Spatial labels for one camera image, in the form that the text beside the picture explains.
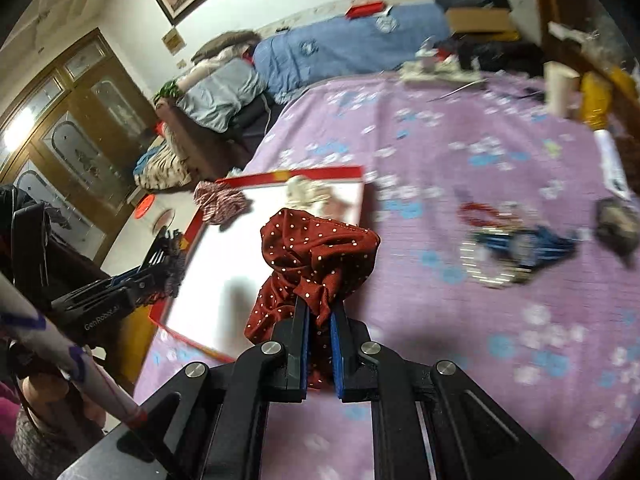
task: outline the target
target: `pink clothing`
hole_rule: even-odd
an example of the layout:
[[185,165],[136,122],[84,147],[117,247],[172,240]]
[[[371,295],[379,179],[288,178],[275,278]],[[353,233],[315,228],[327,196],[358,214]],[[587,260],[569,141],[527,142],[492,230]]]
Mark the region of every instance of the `pink clothing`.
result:
[[8,442],[14,438],[18,410],[20,410],[18,397],[0,382],[0,435],[4,436]]

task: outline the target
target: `red checkered cloth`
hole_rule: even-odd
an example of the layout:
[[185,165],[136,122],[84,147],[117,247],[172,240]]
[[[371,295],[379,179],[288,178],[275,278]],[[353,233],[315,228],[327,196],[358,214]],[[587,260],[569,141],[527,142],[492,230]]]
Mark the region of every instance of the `red checkered cloth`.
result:
[[227,224],[251,205],[241,190],[231,187],[226,182],[206,180],[196,186],[193,201],[202,209],[202,219],[212,225]]

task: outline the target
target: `cardboard box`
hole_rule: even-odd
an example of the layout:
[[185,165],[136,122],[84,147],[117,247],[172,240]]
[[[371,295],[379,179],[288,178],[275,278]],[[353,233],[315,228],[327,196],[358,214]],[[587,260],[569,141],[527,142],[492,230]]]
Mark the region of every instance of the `cardboard box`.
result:
[[457,7],[449,9],[446,17],[453,34],[516,32],[509,13],[508,9]]

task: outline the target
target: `metal screw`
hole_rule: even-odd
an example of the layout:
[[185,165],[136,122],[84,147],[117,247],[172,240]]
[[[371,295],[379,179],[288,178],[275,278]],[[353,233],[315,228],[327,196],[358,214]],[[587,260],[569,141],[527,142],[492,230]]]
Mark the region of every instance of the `metal screw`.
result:
[[375,341],[367,341],[366,343],[362,343],[362,346],[360,348],[362,349],[362,352],[367,355],[375,355],[381,350],[380,345]]
[[453,375],[456,373],[456,365],[451,361],[440,361],[436,364],[436,370],[442,375]]
[[207,369],[202,363],[189,363],[184,369],[184,373],[187,374],[187,377],[190,377],[191,379],[200,377],[206,371]]
[[261,348],[263,354],[273,355],[282,350],[282,345],[277,341],[267,341],[266,343],[263,343]]

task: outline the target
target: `ceiling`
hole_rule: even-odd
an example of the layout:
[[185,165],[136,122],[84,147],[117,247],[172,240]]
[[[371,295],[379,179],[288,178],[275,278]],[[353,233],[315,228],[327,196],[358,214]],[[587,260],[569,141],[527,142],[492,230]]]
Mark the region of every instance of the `ceiling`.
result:
[[33,0],[0,48],[0,79],[21,60],[39,53],[53,34],[71,33],[97,16],[106,1]]

